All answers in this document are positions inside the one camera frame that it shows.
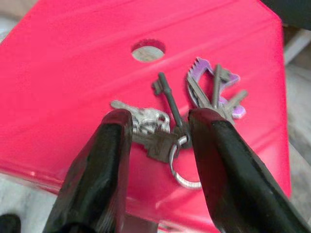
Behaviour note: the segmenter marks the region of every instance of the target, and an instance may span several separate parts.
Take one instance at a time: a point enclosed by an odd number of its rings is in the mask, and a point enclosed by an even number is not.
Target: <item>round hole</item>
[[[132,56],[140,62],[153,62],[164,56],[165,45],[153,39],[141,40],[132,47]]]

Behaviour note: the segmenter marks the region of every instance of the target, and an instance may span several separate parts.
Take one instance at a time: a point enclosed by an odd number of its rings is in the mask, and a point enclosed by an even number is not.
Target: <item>concrete floor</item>
[[[287,66],[286,73],[291,201],[311,225],[311,45]],[[55,199],[53,194],[0,177],[0,215],[18,214],[22,233],[42,232]]]

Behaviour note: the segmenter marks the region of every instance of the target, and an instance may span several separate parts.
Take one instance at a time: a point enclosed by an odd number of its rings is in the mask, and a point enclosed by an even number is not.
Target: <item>skeleton key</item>
[[[133,141],[142,144],[148,151],[147,156],[158,161],[168,163],[170,151],[176,144],[178,135],[156,130],[153,134],[134,133]]]
[[[172,90],[163,72],[160,72],[158,74],[158,79],[154,83],[152,83],[152,87],[154,89],[155,95],[164,93],[167,99],[167,102],[169,103],[170,109],[172,111],[174,120],[176,122],[176,126],[173,131],[174,133],[178,134],[180,137],[185,135],[187,137],[187,142],[183,144],[183,148],[190,148],[192,145],[191,145],[189,125],[185,123],[184,120],[180,116],[175,99],[172,95]]]
[[[113,108],[126,109],[133,117],[133,133],[154,133],[156,129],[170,132],[170,117],[160,110],[154,108],[137,108],[121,101],[111,102]]]

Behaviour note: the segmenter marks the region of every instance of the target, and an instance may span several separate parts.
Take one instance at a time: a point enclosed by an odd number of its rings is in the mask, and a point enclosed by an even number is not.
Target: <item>silver key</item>
[[[133,133],[149,134],[156,129],[170,132],[170,117],[165,112],[154,108],[137,108],[118,100],[112,101],[110,105],[116,109],[126,109],[132,114]]]

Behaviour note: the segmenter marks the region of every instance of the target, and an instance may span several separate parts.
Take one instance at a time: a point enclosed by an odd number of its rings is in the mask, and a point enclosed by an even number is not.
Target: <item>key ring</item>
[[[172,175],[174,176],[174,178],[177,180],[177,182],[185,187],[185,188],[191,188],[191,189],[199,189],[202,187],[201,182],[191,182],[191,181],[187,181],[186,179],[184,179],[183,177],[181,177],[178,172],[176,172],[173,168],[173,160],[174,160],[174,155],[175,153],[178,151],[177,149],[180,149],[180,147],[187,142],[187,137],[186,136],[182,136],[181,138],[178,139],[177,143],[172,145],[171,151],[170,151],[170,169],[172,172]]]

